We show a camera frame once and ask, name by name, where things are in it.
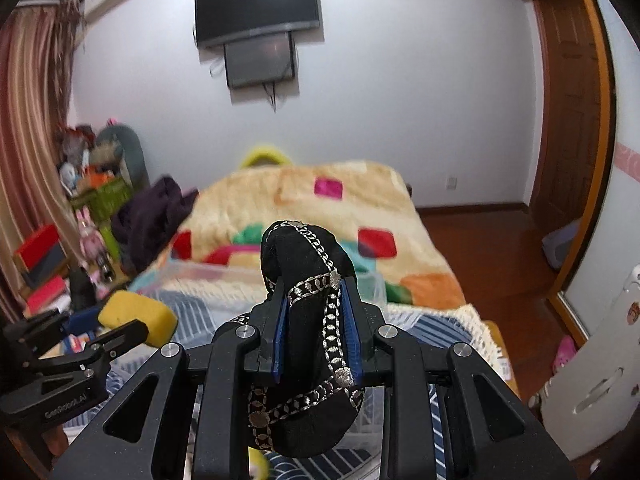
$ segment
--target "dark purple cloth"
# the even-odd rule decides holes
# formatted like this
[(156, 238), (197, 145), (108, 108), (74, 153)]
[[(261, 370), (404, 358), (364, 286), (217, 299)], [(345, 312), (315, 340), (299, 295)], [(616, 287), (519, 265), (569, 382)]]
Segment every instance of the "dark purple cloth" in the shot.
[(111, 232), (136, 272), (142, 272), (171, 241), (180, 224), (191, 214), (198, 196), (194, 190), (182, 196), (170, 176), (136, 193), (111, 217)]

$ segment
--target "baseboard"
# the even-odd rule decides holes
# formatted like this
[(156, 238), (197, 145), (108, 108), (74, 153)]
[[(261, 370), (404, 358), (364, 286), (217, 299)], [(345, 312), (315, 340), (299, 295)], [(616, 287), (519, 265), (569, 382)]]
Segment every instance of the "baseboard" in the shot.
[(500, 202), (494, 204), (463, 204), (417, 207), (420, 215), (451, 215), (459, 213), (488, 213), (492, 211), (529, 211), (523, 202)]
[(582, 326), (580, 320), (575, 317), (574, 311), (564, 299), (564, 294), (562, 292), (559, 292), (558, 294), (549, 294), (546, 298), (558, 313), (558, 316), (561, 317), (562, 322), (567, 327), (569, 334), (574, 338), (575, 343), (579, 347), (584, 345), (587, 342), (589, 335)]

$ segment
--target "wooden floor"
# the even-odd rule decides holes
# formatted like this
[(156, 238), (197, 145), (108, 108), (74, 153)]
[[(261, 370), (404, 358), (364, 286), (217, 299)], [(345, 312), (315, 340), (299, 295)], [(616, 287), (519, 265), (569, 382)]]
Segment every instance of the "wooden floor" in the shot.
[(422, 215), (466, 300), (497, 323), (526, 402), (551, 377), (564, 325), (545, 301), (556, 276), (523, 211)]

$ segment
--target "book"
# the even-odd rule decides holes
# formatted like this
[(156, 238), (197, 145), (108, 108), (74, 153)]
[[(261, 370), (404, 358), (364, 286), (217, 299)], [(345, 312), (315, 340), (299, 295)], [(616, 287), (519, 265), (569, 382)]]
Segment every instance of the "book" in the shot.
[(31, 270), (21, 273), (22, 278), (31, 290), (35, 290), (50, 280), (65, 260), (65, 251), (60, 242), (57, 242)]
[(27, 308), (31, 315), (36, 314), (64, 292), (66, 292), (65, 280), (55, 276), (29, 296)]
[(45, 225), (32, 233), (14, 252), (14, 263), (20, 272), (30, 272), (60, 240), (53, 224)]

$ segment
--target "blanket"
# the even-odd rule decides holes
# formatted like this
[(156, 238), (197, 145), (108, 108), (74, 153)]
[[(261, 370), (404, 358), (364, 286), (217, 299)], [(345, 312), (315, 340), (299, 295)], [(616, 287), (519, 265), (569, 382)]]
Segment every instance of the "blanket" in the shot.
[(387, 300), (435, 309), (466, 303), (436, 250), (400, 175), (355, 161), (323, 166), (263, 166), (236, 171), (203, 190), (180, 226), (191, 259), (260, 268), (260, 238), (281, 219), (324, 227), (356, 271), (380, 273)]

